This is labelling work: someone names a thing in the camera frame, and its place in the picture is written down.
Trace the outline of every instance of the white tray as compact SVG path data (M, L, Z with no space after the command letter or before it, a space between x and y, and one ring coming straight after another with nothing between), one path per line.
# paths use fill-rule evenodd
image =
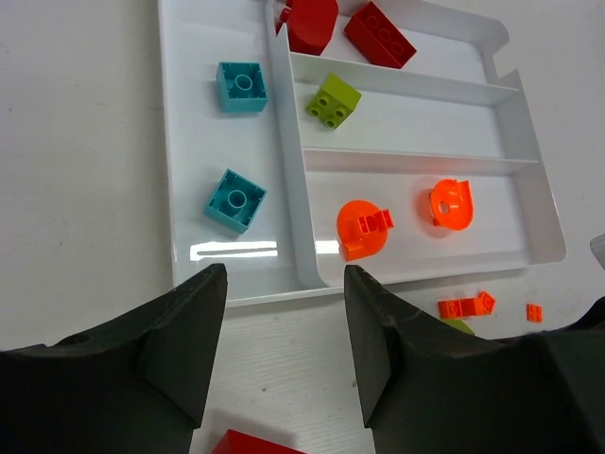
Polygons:
M224 262L230 306L340 291L336 215L355 198L393 215L385 250L355 262L383 282L564 258L523 87L517 73L494 71L506 29L420 0L377 1L418 49L404 71L392 70L363 63L342 35L363 3L339 2L333 40L311 57L290 53L286 27L275 36L272 0L161 0L175 284ZM262 113L220 111L219 61L261 63L270 97ZM303 111L330 71L363 93L336 131ZM240 237L202 214L226 167L268 191ZM461 233L423 218L421 199L444 176L471 182L475 220Z

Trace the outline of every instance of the yellow-green object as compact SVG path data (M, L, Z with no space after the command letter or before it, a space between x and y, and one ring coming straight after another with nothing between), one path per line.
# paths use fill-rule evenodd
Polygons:
M456 329L462 331L463 333L470 334L472 336L475 335L475 331L473 331L471 328L469 328L468 325L465 322L463 322L462 320L457 320L457 319L440 319L440 320L442 322L444 322L445 324L449 324L453 328L456 328Z
M336 74L330 73L313 100L306 106L306 111L328 128L335 130L353 113L359 99L361 94L355 88Z

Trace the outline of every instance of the orange ring piece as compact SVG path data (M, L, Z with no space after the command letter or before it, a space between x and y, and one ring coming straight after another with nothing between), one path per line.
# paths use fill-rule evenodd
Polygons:
M369 201L349 201L338 213L337 232L346 261L379 253L394 227L389 210Z
M473 221L474 207L469 182L441 180L429 195L433 223L450 230L464 230Z

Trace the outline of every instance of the white table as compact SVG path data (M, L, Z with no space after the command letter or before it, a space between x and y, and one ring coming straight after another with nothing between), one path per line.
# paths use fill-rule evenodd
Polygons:
M561 264L407 284L441 298L487 289L504 337L569 324L605 294L589 242L605 232L603 0L441 0L501 20L567 244ZM0 3L0 348L47 344L170 288L156 5L147 0ZM544 308L526 321L525 304ZM315 453L372 452L339 297L230 309L192 453L225 428Z

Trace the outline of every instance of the lime green toy brick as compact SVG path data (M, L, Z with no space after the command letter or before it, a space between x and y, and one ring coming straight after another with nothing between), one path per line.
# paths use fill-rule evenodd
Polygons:
M353 113L359 99L361 94L355 88L336 74L330 73L313 100L306 106L306 111L328 128L335 130Z

